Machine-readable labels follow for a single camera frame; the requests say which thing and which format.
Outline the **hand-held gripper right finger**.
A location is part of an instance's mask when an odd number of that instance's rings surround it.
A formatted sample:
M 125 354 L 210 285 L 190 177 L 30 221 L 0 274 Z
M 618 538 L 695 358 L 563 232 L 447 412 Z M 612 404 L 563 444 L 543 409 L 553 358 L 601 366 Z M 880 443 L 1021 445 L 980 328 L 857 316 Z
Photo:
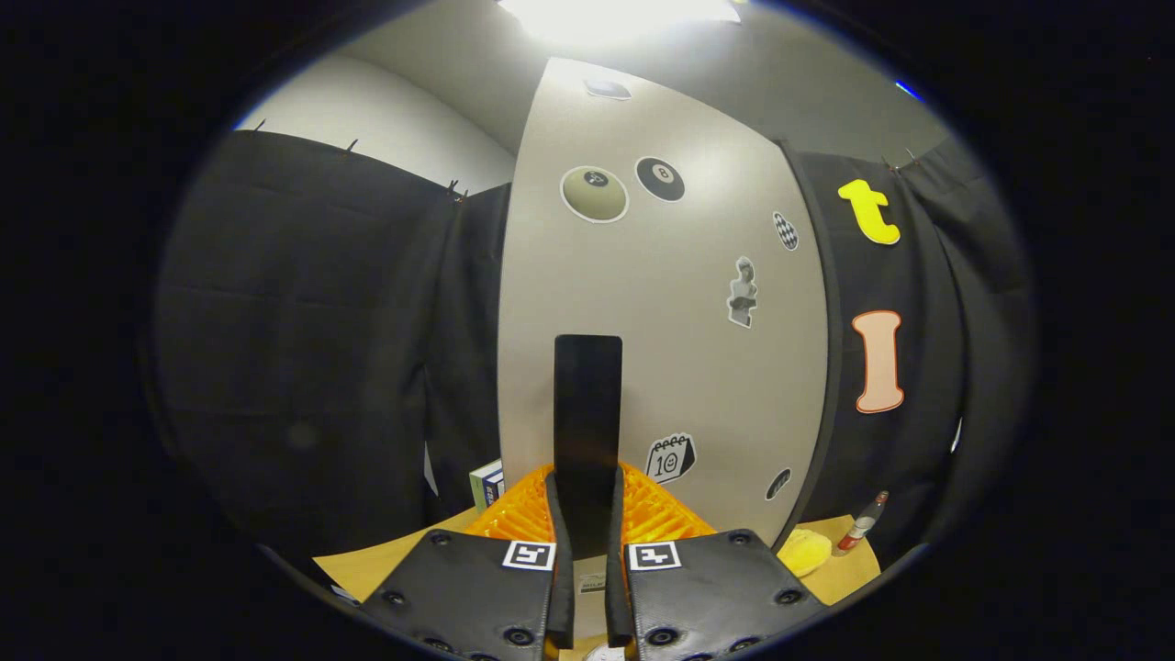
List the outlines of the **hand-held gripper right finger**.
M 607 645 L 627 660 L 738 660 L 827 611 L 756 532 L 713 530 L 626 464 L 609 540 Z

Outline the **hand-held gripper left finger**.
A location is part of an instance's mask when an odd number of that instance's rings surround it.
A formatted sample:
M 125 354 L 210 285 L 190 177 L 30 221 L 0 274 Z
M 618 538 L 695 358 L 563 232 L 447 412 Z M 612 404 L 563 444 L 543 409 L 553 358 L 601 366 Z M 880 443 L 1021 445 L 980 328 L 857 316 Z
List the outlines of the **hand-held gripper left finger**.
M 361 605 L 365 619 L 464 660 L 553 660 L 575 643 L 575 553 L 553 465 L 464 531 L 428 530 Z

